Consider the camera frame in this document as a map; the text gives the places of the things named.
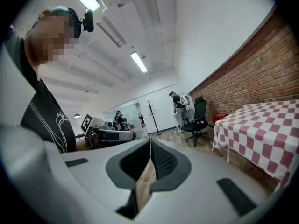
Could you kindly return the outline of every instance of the white wall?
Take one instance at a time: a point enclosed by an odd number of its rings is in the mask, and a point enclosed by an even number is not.
[[[138,98],[148,133],[157,131],[153,117],[150,115],[150,110],[147,107],[148,100],[152,102],[153,109],[155,109],[154,117],[159,130],[176,126],[173,119],[173,99],[168,95],[171,91],[180,93],[182,87],[179,84],[175,84]]]
[[[257,30],[274,0],[177,0],[175,69],[189,93]]]
[[[92,113],[105,119],[103,114],[107,111],[114,111],[128,105],[138,103],[139,97],[152,92],[164,89],[165,87],[179,84],[178,76],[175,70],[168,69],[157,74],[145,74],[131,82],[123,83],[119,87],[105,88],[99,92],[99,95],[90,99],[80,110],[81,118],[78,118],[78,124],[81,124],[87,113]]]
[[[136,103],[136,109],[138,113],[142,112],[139,103]]]

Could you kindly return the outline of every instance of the chair backrest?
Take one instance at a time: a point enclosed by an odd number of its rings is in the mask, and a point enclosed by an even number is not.
[[[204,118],[206,119],[206,100],[194,104],[194,119]]]

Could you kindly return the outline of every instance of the black t-shirt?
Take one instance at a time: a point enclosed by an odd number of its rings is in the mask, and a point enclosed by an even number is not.
[[[125,130],[125,125],[123,122],[125,122],[124,118],[120,115],[120,116],[115,116],[114,118],[116,124],[119,124],[121,126],[121,130]]]
[[[173,103],[177,104],[177,108],[178,108],[178,109],[180,109],[180,108],[185,108],[185,107],[186,107],[186,105],[181,105],[181,104],[179,103],[179,101],[180,101],[180,96],[175,95],[175,96],[172,97],[172,98],[173,98]]]
[[[5,46],[19,71],[36,91],[25,111],[21,126],[36,132],[44,141],[56,144],[61,153],[75,151],[76,140],[71,122],[45,83],[37,80],[36,72],[25,54],[24,40],[10,28]]]

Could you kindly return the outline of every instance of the black slot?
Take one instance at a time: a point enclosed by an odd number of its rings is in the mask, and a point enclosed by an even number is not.
[[[85,158],[82,158],[82,159],[75,159],[75,160],[71,160],[71,161],[66,161],[65,164],[68,167],[73,167],[73,166],[76,166],[76,165],[79,165],[79,164],[82,164],[82,163],[86,163],[86,162],[88,162],[88,160],[85,159]]]
[[[256,207],[256,204],[231,179],[223,178],[217,183],[240,216]]]

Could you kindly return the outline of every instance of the floor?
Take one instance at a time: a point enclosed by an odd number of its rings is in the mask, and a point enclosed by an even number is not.
[[[210,138],[210,142],[208,141],[208,139],[199,138],[197,140],[196,147],[193,147],[193,139],[188,140],[188,142],[185,141],[186,138],[192,135],[190,132],[179,133],[177,129],[165,131],[160,136],[156,136],[152,134],[147,136],[146,138],[158,138],[162,140],[172,141],[179,145],[190,147],[194,150],[213,153],[226,160],[227,157],[226,149],[222,149],[220,151],[218,150],[212,151],[214,129],[207,127],[203,131],[207,131],[208,133],[207,136]],[[230,152],[230,163],[232,165],[237,166],[241,171],[245,172],[252,178],[256,179],[259,183],[261,183],[262,186],[264,186],[264,188],[269,193],[274,191],[277,185],[274,179],[268,176],[260,168],[253,165],[250,161],[241,157],[239,154],[237,154],[234,151]],[[155,181],[156,181],[155,168],[152,161],[150,160],[136,184],[137,204],[139,210],[141,210],[150,199],[150,192],[149,192],[150,185]]]

